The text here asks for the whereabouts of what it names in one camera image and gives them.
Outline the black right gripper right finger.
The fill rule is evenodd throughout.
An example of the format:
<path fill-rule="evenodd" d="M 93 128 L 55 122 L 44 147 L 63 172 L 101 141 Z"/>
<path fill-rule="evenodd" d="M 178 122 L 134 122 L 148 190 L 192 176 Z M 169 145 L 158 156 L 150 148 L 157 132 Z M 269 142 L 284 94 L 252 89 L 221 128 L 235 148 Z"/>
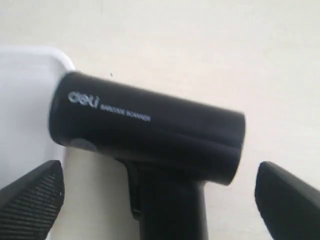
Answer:
<path fill-rule="evenodd" d="M 254 198 L 272 239 L 320 238 L 320 191 L 291 172 L 273 162 L 261 162 Z"/>

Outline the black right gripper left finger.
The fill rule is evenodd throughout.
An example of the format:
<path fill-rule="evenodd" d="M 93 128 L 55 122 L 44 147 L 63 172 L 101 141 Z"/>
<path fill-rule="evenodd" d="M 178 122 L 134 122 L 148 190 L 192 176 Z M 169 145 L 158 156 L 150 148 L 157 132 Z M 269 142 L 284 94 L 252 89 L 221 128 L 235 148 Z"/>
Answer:
<path fill-rule="evenodd" d="M 0 238 L 47 239 L 65 199 L 62 164 L 49 160 L 0 190 Z"/>

